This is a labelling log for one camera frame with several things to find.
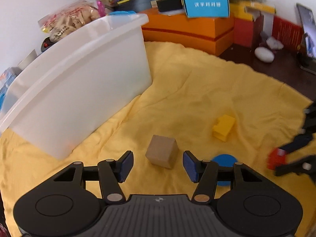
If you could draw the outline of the red lego brick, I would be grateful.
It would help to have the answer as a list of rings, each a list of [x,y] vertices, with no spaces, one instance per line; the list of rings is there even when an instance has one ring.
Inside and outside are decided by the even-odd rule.
[[[275,148],[268,155],[267,168],[275,170],[279,166],[287,165],[287,152],[281,148]]]

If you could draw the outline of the white egg object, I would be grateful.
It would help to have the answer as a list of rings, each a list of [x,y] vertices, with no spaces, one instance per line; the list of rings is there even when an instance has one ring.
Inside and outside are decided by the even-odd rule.
[[[265,63],[271,63],[275,58],[274,54],[265,47],[257,47],[254,54],[256,58]]]

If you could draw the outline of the blue round disc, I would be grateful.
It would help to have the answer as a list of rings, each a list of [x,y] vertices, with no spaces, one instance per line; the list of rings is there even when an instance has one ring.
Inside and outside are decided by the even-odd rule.
[[[237,159],[229,154],[220,154],[212,158],[212,161],[217,163],[219,167],[233,167],[233,165],[238,162]],[[217,185],[222,187],[230,186],[231,177],[228,173],[218,172]]]

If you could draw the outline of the yellow lego brick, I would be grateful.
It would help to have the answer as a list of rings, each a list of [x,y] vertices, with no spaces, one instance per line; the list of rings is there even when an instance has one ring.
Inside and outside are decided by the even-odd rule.
[[[223,142],[226,142],[235,122],[236,119],[229,115],[222,115],[218,117],[216,124],[212,128],[213,136]]]

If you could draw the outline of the wooden cube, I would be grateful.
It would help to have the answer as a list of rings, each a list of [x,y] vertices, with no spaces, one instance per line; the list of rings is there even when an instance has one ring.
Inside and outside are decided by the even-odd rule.
[[[171,169],[176,162],[178,151],[176,139],[153,135],[145,156],[152,164]]]

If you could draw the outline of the yellow cloth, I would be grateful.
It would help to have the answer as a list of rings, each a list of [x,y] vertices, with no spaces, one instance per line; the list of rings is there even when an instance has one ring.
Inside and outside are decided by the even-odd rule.
[[[249,66],[180,44],[147,42],[152,85],[112,116],[62,161],[42,152],[11,130],[1,136],[1,195],[12,236],[20,236],[13,218],[18,198],[74,161],[86,166],[127,150],[134,166],[122,184],[130,194],[187,194],[195,186],[182,156],[173,169],[152,165],[145,156],[153,135],[176,139],[179,150],[199,159],[228,153],[295,196],[303,207],[297,236],[305,236],[315,212],[315,185],[308,176],[276,177],[266,166],[273,148],[298,132],[310,99],[287,84]],[[218,117],[236,122],[226,142],[213,136]]]

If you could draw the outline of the white plastic bin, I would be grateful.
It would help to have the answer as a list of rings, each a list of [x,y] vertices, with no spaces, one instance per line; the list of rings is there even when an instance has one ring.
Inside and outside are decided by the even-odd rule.
[[[99,18],[57,42],[10,84],[1,131],[64,159],[151,85],[145,14]]]

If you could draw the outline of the smartphone on stand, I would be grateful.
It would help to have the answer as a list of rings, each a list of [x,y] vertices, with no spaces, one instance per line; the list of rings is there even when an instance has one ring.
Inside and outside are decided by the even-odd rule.
[[[300,3],[296,3],[296,8],[303,28],[299,64],[303,70],[315,75],[315,18],[310,8]]]

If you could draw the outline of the red yellow box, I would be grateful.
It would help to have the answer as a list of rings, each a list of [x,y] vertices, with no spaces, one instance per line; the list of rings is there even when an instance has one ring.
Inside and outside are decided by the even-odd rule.
[[[259,2],[230,2],[230,13],[235,17],[234,44],[254,47],[260,42],[264,23],[267,23],[272,28],[264,31],[268,36],[280,41],[289,50],[300,49],[302,27],[277,16],[274,7]]]

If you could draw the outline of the orange box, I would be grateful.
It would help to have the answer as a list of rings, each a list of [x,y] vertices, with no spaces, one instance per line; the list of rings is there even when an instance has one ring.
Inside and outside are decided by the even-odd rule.
[[[219,56],[234,40],[235,18],[187,18],[181,13],[160,14],[157,9],[143,11],[149,22],[142,27],[145,41],[179,43],[187,48]]]

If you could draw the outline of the bag of wooden pieces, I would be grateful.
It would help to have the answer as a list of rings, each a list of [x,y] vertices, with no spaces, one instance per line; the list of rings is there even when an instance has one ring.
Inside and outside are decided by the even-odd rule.
[[[49,40],[56,43],[98,18],[100,15],[93,3],[80,0],[46,15],[38,24],[44,33],[49,34]]]

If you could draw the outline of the blue card box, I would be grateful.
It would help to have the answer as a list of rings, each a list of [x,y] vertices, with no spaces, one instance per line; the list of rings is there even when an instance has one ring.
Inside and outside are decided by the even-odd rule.
[[[229,0],[182,0],[187,18],[229,18]]]

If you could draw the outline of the black rectangular block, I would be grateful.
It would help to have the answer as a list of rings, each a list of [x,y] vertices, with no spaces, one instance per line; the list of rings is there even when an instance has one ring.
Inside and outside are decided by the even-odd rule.
[[[182,0],[157,0],[156,4],[159,12],[183,9]]]

